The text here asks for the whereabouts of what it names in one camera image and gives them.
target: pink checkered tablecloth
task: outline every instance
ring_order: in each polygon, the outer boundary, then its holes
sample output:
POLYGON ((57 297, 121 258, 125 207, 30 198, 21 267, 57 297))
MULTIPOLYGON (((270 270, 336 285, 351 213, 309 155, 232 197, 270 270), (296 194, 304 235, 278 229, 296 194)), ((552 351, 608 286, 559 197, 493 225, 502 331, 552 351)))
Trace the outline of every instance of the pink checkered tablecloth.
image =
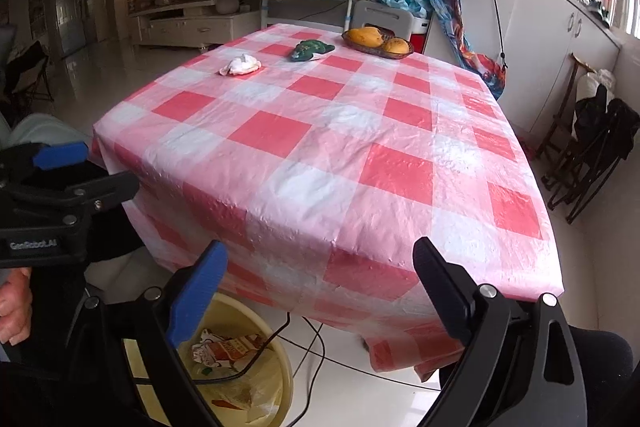
POLYGON ((457 359, 412 266, 427 235, 505 295, 562 293, 546 208, 480 78, 414 54, 275 25, 190 60, 95 125, 109 172, 141 189, 127 214, 156 260, 229 251, 222 288, 363 336, 371 365, 424 374, 457 359), (336 46, 311 62, 302 39, 336 46), (242 53, 263 67, 218 70, 242 53))

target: trash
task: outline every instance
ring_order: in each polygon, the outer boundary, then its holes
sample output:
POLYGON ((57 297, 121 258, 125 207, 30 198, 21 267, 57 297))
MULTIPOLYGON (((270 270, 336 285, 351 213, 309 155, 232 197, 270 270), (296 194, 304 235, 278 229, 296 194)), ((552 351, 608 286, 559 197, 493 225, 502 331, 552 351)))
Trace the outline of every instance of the trash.
POLYGON ((200 343, 191 346, 191 356, 195 362, 207 367, 228 367, 235 372, 242 371, 264 343, 260 335, 225 339, 207 329, 202 330, 200 340, 200 343), (243 364, 242 360, 246 358, 248 360, 243 364))
POLYGON ((262 67, 262 63, 255 57, 243 53, 239 57, 234 58, 224 68, 220 70, 220 74, 247 74, 253 73, 262 67))
MULTIPOLYGON (((191 369, 191 378, 215 380, 236 375, 251 362, 263 342, 260 335, 228 339, 205 329, 200 342, 191 346, 191 355, 197 362, 191 369)), ((250 423, 277 412, 282 397, 281 373, 276 353, 267 348, 243 377, 200 385, 198 389, 210 404, 246 411, 250 423)))
POLYGON ((291 60, 293 62, 305 62, 306 60, 317 60, 321 55, 332 52, 335 46, 332 44, 324 44, 324 42, 315 39, 301 41, 291 52, 291 60))

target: wooden chair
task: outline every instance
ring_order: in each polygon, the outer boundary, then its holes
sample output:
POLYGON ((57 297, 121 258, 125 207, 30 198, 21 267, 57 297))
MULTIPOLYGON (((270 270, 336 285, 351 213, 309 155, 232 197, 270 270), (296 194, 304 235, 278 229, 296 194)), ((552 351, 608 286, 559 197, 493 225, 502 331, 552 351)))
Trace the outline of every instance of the wooden chair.
POLYGON ((569 142, 571 145, 573 118, 571 118, 569 121, 569 124, 567 124, 564 121, 563 117, 564 117, 564 112, 566 110, 566 106, 569 103, 569 98, 571 97, 571 93, 574 90, 575 79, 578 76, 578 70, 582 68, 586 70, 587 73, 596 73, 596 70, 591 68, 586 62, 581 61, 580 58, 576 57, 573 53, 569 55, 569 57, 574 62, 574 66, 571 70, 571 77, 569 78, 569 84, 566 86, 566 92, 564 94, 564 98, 562 99, 562 103, 560 104, 560 107, 558 109, 558 112, 554 115, 553 123, 551 124, 551 127, 549 128, 548 133, 546 133, 546 136, 542 140, 540 147, 538 147, 538 150, 536 150, 536 158, 540 158, 540 156, 542 156, 542 154, 544 153, 546 158, 552 164, 555 164, 556 162, 560 163, 562 161, 562 158, 566 154, 566 148, 563 150, 560 147, 558 147, 558 145, 551 142, 551 139, 553 138, 557 130, 560 130, 565 135, 566 134, 569 135, 569 142), (549 149, 552 149, 556 153, 559 153, 559 158, 555 158, 555 159, 551 158, 551 155, 549 154, 549 151, 548 151, 549 149))

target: trash bin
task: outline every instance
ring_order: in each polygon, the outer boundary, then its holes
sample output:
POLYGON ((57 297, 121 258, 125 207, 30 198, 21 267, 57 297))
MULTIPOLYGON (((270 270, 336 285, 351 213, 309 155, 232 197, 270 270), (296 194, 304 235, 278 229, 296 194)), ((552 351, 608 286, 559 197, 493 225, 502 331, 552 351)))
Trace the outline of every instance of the trash bin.
MULTIPOLYGON (((191 339, 178 346, 178 354, 187 371, 190 371, 195 364, 191 360, 191 346, 200 340, 200 332, 204 328, 209 328, 216 334, 232 338, 259 333, 266 339, 273 333, 267 323, 247 306, 227 295, 216 293, 191 339)), ((148 378, 136 341, 126 339, 125 348, 133 376, 148 378)), ((247 411, 217 407, 209 403, 208 405, 225 427, 244 427, 245 425, 250 425, 251 427, 280 427, 287 412, 289 412, 293 395, 293 377, 289 357, 278 339, 273 339, 268 349, 272 349, 275 352, 282 375, 282 391, 279 393, 280 396, 274 397, 274 401, 276 403, 279 401, 280 403, 277 412, 249 423, 247 411)), ((170 425, 162 411, 153 387, 151 385, 139 385, 138 392, 149 417, 165 425, 170 425)))

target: folding chair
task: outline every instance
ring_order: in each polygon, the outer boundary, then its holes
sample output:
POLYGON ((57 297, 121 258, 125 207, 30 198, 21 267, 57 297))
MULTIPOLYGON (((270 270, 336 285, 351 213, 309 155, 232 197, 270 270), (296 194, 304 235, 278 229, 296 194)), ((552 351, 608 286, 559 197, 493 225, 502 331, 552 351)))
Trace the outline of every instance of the folding chair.
POLYGON ((546 136, 542 140, 540 147, 538 147, 538 150, 536 150, 536 158, 540 158, 540 156, 542 156, 542 154, 544 153, 546 158, 549 160, 549 162, 552 163, 552 165, 555 168, 559 166, 559 163, 562 161, 564 156, 569 152, 569 149, 567 149, 567 147, 571 146, 572 141, 575 142, 575 139, 572 137, 571 120, 573 119, 570 119, 570 121, 567 122, 564 119, 564 113, 569 103, 569 98, 571 97, 571 93, 574 91, 575 79, 578 75, 578 70, 582 68, 586 70, 587 73, 596 73, 596 70, 591 68, 587 63, 581 61, 580 58, 576 57, 573 53, 569 55, 569 57, 574 62, 574 65, 571 70, 571 77, 569 77, 569 83, 566 86, 566 92, 564 93, 564 98, 562 99, 562 103, 560 104, 558 112, 554 115, 553 123, 551 124, 551 127, 549 128, 548 133, 546 133, 546 136), (565 136, 568 136, 569 146, 565 147, 564 150, 558 147, 558 145, 551 142, 551 139, 554 137, 556 130, 559 130, 565 136), (551 158, 551 155, 549 154, 549 151, 548 151, 549 149, 559 153, 559 156, 557 158, 551 158))
POLYGON ((613 100, 608 109, 607 121, 593 139, 588 144, 574 140, 573 154, 561 157, 559 168, 546 176, 547 179, 558 182, 558 187, 547 203, 550 210, 560 203, 571 204, 575 201, 574 207, 566 216, 569 224, 593 200, 620 160, 625 159, 633 147, 633 137, 640 126, 640 116, 619 99, 613 100), (621 146, 621 137, 630 141, 626 148, 621 146), (591 186, 601 178, 596 189, 591 190, 591 186), (561 196, 563 187, 567 187, 567 191, 561 196))

